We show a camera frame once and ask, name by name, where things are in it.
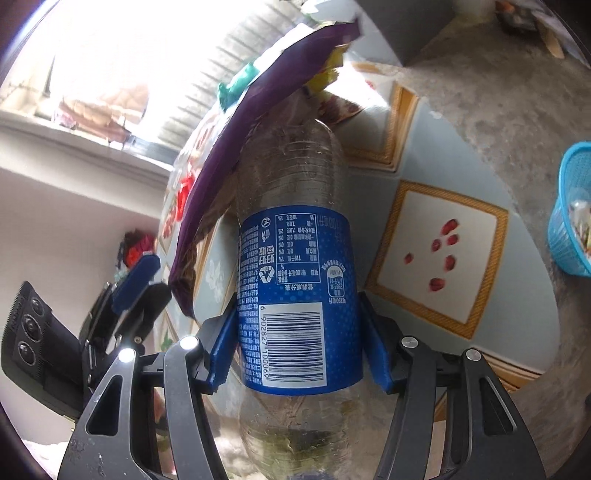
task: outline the blue basket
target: blue basket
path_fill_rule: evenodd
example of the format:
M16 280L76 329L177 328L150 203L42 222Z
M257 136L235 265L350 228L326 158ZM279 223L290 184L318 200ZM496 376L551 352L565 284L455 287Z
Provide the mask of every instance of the blue basket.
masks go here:
M574 200L591 203L591 143L577 143L564 154L558 173L558 199L548 223L550 253L566 273L591 277L591 264L569 219Z

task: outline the recycling symbol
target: recycling symbol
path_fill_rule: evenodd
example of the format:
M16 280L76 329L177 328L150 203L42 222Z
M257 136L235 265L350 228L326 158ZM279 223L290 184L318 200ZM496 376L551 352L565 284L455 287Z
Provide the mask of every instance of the recycling symbol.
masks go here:
M272 265L266 265L259 270L259 277L263 283L269 283L275 275L275 268Z

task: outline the bottle label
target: bottle label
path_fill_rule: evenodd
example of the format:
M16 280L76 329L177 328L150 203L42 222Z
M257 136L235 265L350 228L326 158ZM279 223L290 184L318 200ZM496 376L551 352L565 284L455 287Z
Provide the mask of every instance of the bottle label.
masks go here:
M276 207L242 224L238 287L242 380L312 395L362 378L349 222L313 206Z

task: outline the metal pin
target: metal pin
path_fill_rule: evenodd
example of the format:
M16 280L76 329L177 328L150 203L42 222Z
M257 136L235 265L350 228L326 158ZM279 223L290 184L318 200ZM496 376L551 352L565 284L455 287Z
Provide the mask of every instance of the metal pin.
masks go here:
M402 339L402 346L406 348L418 347L418 340L415 337L404 337Z
M473 348L470 348L468 351L466 351L466 358L468 360L472 360L473 362L477 362L478 360L480 360L482 358L482 355L480 354L480 352L478 350L474 350Z

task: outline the purple bag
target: purple bag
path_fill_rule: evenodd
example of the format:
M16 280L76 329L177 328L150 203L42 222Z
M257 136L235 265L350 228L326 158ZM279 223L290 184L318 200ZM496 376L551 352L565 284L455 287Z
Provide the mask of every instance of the purple bag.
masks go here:
M168 280L174 297L185 315L194 317L195 274L191 265L191 252L195 250L195 243L201 240L196 238L197 232L205 221L208 210L214 201L218 200L226 179L232 174L249 133L261 116L322 71L335 47L348 44L359 35L357 20L329 25L310 33L286 48L279 58L249 85L237 104L217 119L221 131L217 138L213 137L212 141L205 142L203 146L200 156L204 161L200 161L202 167L184 205L176 255ZM194 137L195 135L192 135L189 142L194 142ZM226 185L225 190L233 189Z

